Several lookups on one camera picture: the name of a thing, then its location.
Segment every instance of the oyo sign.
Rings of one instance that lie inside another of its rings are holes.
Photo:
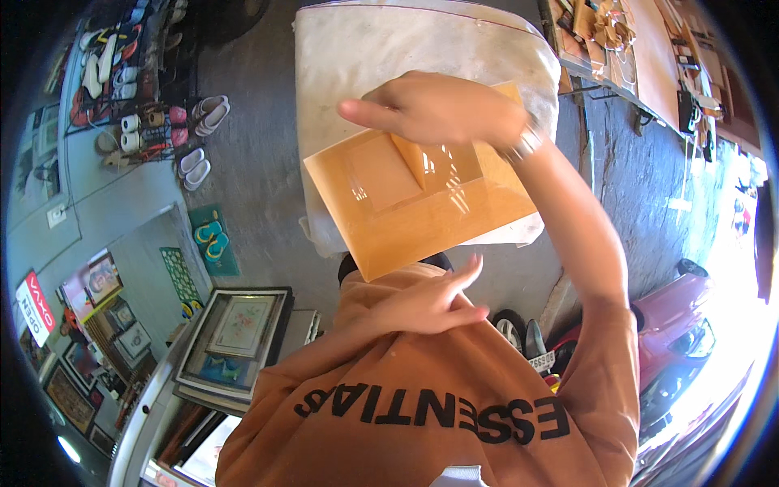
[[[27,327],[35,337],[35,342],[38,343],[38,347],[43,347],[46,338],[57,323],[46,303],[35,272],[27,274],[24,282],[16,289],[16,300],[27,321]]]

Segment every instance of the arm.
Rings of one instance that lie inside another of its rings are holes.
[[[358,125],[417,143],[494,147],[519,142],[528,114],[487,86],[435,73],[409,72],[338,107]],[[549,238],[583,307],[627,308],[627,270],[619,237],[601,204],[548,138],[514,168],[544,219]]]
[[[441,333],[455,326],[481,322],[489,309],[461,306],[452,302],[481,273],[480,256],[455,273],[431,277],[385,299],[353,323],[327,333],[298,349],[268,373],[299,383],[335,369],[380,337],[395,332]]]
[[[417,143],[484,140],[515,146],[529,119],[498,91],[465,79],[409,72],[338,107],[345,119]],[[582,333],[558,397],[609,485],[627,485],[638,447],[636,328],[619,237],[579,174],[547,137],[512,164],[544,218],[583,306]]]

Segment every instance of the pink shoe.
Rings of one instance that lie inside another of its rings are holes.
[[[184,123],[187,121],[187,111],[181,107],[171,107],[167,113],[171,118],[171,123]]]
[[[187,129],[173,129],[171,130],[171,142],[173,147],[178,147],[187,143],[189,139],[189,131]]]

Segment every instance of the framed painting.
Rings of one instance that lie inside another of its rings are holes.
[[[89,265],[89,270],[84,276],[84,284],[86,293],[95,308],[122,289],[122,279],[119,277],[110,252],[106,252]]]
[[[71,375],[78,380],[81,390],[85,394],[89,393],[97,382],[95,371],[100,368],[100,364],[92,356],[92,352],[90,352],[89,348],[74,341],[65,350],[63,358],[65,359],[65,364],[70,369]]]
[[[151,344],[151,337],[139,321],[133,323],[127,331],[119,335],[118,340],[127,351],[127,355],[133,359],[137,358]]]
[[[62,414],[73,423],[76,429],[86,435],[94,418],[95,409],[79,392],[61,365],[56,365],[45,390]]]
[[[116,298],[116,304],[108,310],[108,314],[111,315],[114,323],[121,330],[127,330],[136,322],[136,316],[132,314],[130,305],[127,304],[127,301],[119,297]]]
[[[176,382],[248,404],[259,370],[278,359],[293,304],[290,288],[214,291],[198,316]]]
[[[105,431],[98,428],[97,425],[92,426],[89,439],[90,443],[92,443],[92,445],[97,448],[100,453],[108,458],[113,457],[115,441],[113,438],[107,435]]]
[[[275,296],[236,296],[230,300],[207,351],[253,358],[268,330]]]
[[[46,362],[46,358],[51,355],[51,349],[48,345],[44,344],[43,347],[38,347],[38,343],[33,340],[33,336],[30,334],[30,329],[25,328],[22,336],[19,337],[19,346],[35,373],[41,373],[41,367]]]
[[[89,400],[90,403],[94,406],[95,411],[100,410],[100,406],[103,405],[103,393],[101,393],[97,387],[93,387],[90,391]]]

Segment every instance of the wire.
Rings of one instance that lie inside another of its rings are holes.
[[[87,121],[87,122],[89,122],[89,123],[90,123],[90,125],[92,125],[92,126],[95,128],[95,129],[98,129],[98,130],[100,130],[102,133],[105,133],[105,134],[107,134],[109,137],[111,137],[111,139],[112,139],[112,140],[114,141],[114,143],[116,144],[116,148],[117,148],[117,149],[121,147],[121,146],[119,145],[119,142],[116,140],[116,137],[114,137],[114,134],[112,134],[112,133],[110,133],[109,131],[107,131],[106,129],[102,129],[101,127],[98,127],[97,125],[95,125],[95,124],[93,124],[93,123],[92,123],[92,121],[90,120],[90,111],[89,111],[89,110],[87,110],[87,111],[86,111],[86,121]]]

